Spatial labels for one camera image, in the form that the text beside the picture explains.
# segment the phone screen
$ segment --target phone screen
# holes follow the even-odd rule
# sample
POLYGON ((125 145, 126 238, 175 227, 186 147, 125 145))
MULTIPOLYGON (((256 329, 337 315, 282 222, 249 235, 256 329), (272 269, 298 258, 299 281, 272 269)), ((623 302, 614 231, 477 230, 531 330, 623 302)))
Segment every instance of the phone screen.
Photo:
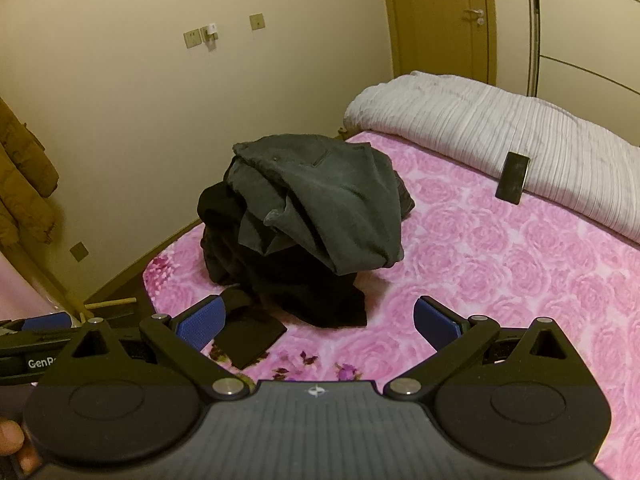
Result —
POLYGON ((520 203, 529 163, 528 156, 513 152, 507 153, 498 189, 495 192, 496 198, 515 205, 520 203))

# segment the gray garment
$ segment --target gray garment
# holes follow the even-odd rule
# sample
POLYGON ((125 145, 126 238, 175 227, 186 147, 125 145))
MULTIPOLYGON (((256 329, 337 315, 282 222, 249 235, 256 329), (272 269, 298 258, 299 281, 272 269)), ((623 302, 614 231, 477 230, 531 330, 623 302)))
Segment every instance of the gray garment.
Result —
POLYGON ((286 134, 234 146, 225 180, 246 202, 238 242, 260 254, 299 244, 339 276, 402 260, 414 202, 369 143, 286 134))

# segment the door handle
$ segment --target door handle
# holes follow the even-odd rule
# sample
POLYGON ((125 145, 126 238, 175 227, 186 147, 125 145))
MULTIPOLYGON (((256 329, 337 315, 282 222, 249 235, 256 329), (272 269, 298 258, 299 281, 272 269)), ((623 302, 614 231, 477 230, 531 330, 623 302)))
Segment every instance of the door handle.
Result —
POLYGON ((465 10, 465 12, 471 12, 472 14, 475 14, 478 18, 482 18, 484 16, 483 9, 467 9, 465 10))

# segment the pink curtain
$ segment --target pink curtain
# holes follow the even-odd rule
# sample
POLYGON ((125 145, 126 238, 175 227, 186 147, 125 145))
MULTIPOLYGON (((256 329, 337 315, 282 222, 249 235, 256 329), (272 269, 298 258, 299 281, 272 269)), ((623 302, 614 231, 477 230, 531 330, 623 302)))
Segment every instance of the pink curtain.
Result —
POLYGON ((0 253, 0 320, 44 316, 56 312, 0 253))

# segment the triangular cutout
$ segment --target triangular cutout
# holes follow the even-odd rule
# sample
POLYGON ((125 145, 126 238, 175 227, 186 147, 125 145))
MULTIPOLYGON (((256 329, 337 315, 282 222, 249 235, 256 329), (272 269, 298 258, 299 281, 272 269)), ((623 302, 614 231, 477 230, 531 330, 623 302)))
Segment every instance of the triangular cutout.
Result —
POLYGON ((107 343, 98 330, 87 332, 82 342, 76 348, 73 357, 91 357, 93 355, 105 355, 109 353, 107 343))
POLYGON ((536 339, 536 343, 531 348, 530 354, 553 359, 566 359, 560 343, 551 330, 543 330, 538 334, 538 339, 536 339))

